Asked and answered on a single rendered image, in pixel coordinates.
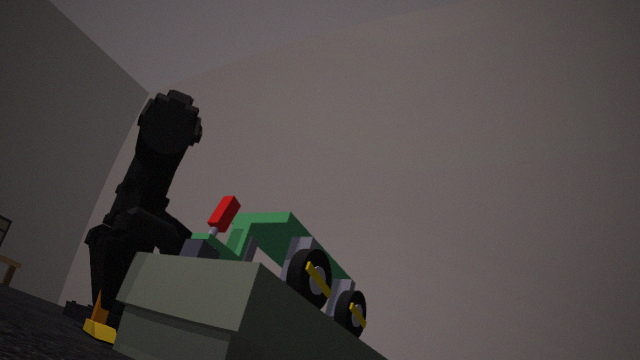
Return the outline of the green wheeled trolley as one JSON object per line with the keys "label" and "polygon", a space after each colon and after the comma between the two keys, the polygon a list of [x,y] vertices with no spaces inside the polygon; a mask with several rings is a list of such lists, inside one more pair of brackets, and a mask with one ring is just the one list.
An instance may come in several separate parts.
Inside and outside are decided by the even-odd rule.
{"label": "green wheeled trolley", "polygon": [[221,254],[218,259],[252,262],[259,247],[282,270],[279,279],[360,337],[366,327],[366,300],[341,269],[291,212],[236,213],[224,244],[212,234],[192,233]]}

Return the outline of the red-headed pin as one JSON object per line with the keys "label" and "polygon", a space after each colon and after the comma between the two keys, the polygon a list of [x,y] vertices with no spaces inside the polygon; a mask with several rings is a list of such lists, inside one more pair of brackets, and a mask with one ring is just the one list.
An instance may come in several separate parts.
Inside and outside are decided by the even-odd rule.
{"label": "red-headed pin", "polygon": [[208,234],[216,237],[217,233],[226,232],[240,207],[234,196],[223,197],[207,222],[211,227]]}

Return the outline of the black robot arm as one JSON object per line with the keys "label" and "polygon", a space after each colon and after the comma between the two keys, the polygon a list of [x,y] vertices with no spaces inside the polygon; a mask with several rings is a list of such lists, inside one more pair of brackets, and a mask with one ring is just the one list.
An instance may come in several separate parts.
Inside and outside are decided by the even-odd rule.
{"label": "black robot arm", "polygon": [[[155,100],[149,99],[138,119],[140,129],[135,155],[127,174],[150,177],[168,193],[188,146],[199,144],[202,137],[201,117],[197,117],[199,108],[191,106],[193,100],[191,96],[171,89],[167,96],[158,93]],[[175,226],[180,238],[174,255],[179,256],[192,232],[165,208],[160,204],[155,216]]]}

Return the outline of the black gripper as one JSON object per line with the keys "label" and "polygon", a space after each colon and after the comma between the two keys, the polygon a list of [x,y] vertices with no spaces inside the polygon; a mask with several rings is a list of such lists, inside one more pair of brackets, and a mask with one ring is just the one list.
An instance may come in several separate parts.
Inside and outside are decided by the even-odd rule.
{"label": "black gripper", "polygon": [[[84,241],[89,245],[92,302],[101,289],[101,308],[112,310],[136,252],[174,255],[179,234],[174,225],[158,218],[161,205],[167,207],[167,190],[145,175],[128,173],[116,188],[116,199],[103,218],[91,228]],[[105,224],[105,225],[104,225]]]}

